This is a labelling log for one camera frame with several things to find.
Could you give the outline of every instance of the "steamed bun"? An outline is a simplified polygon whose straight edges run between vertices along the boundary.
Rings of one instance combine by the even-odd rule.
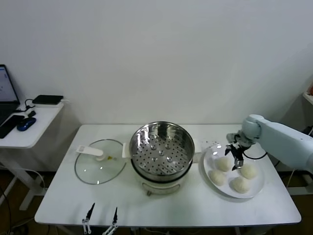
[[[226,182],[226,176],[220,170],[210,171],[209,177],[217,186],[222,186]]]
[[[247,179],[243,177],[237,177],[231,181],[231,186],[238,193],[246,193],[250,190],[250,185]]]
[[[251,180],[254,177],[257,176],[258,174],[258,170],[256,169],[256,167],[254,165],[251,164],[244,164],[241,168],[240,168],[240,173],[242,176],[244,176],[245,178]]]
[[[227,172],[231,169],[230,159],[228,157],[221,157],[215,160],[217,169]]]

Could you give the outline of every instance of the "laptop screen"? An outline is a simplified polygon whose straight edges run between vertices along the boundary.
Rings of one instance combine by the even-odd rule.
[[[0,102],[18,101],[5,67],[0,67]]]

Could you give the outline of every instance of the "stainless steel pot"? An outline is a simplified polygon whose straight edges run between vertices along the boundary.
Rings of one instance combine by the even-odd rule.
[[[139,128],[129,150],[132,165],[141,177],[155,183],[169,183],[188,172],[195,146],[185,129],[158,121]]]

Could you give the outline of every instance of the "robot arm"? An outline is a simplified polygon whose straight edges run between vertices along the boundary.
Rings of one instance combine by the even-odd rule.
[[[270,122],[260,115],[250,115],[244,120],[242,130],[227,134],[226,138],[230,143],[228,151],[235,158],[233,169],[243,165],[241,153],[258,142],[287,166],[313,174],[313,138],[290,127]]]

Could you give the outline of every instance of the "white wall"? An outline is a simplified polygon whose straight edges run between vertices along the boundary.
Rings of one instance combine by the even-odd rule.
[[[65,95],[73,110],[65,123],[239,123],[258,113],[300,128],[303,110],[290,110],[312,82],[312,8],[311,0],[2,0],[0,62],[20,94]]]

